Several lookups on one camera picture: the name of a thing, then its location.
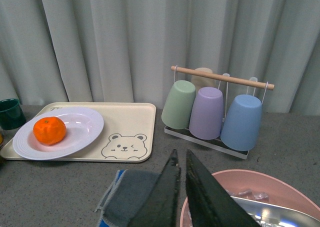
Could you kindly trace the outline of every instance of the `orange object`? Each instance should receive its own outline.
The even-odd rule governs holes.
[[[63,140],[67,128],[58,117],[45,117],[39,119],[33,126],[35,138],[42,144],[51,146]]]

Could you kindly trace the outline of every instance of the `bear face print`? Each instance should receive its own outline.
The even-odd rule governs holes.
[[[128,160],[140,159],[148,152],[145,146],[147,136],[142,133],[135,136],[122,136],[114,133],[109,136],[109,143],[101,150],[107,159]]]

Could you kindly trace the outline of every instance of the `cream tray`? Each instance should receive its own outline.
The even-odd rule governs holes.
[[[64,107],[87,107],[98,111],[104,120],[101,134],[87,147],[54,161],[121,162],[137,163],[149,158],[152,152],[156,107],[151,103],[105,103],[105,102],[55,102],[45,106],[36,116]],[[112,146],[140,148],[140,154],[130,155]],[[27,160],[18,155],[11,139],[0,151],[7,160]]]

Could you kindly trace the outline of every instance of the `rack base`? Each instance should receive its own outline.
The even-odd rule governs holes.
[[[229,148],[221,141],[220,138],[215,138],[215,139],[211,139],[211,140],[199,139],[199,138],[193,136],[188,129],[173,129],[168,126],[165,126],[164,132],[166,134],[178,137],[180,139],[190,141],[190,142],[208,147],[210,149],[213,149],[213,150],[216,150],[216,151],[219,151],[219,152],[231,155],[231,156],[238,157],[243,160],[246,160],[249,155],[249,151],[237,151],[237,150]]]

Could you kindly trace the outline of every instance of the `dark green mug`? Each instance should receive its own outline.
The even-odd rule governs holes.
[[[3,130],[13,130],[25,123],[26,117],[18,99],[9,98],[0,101],[0,127]]]

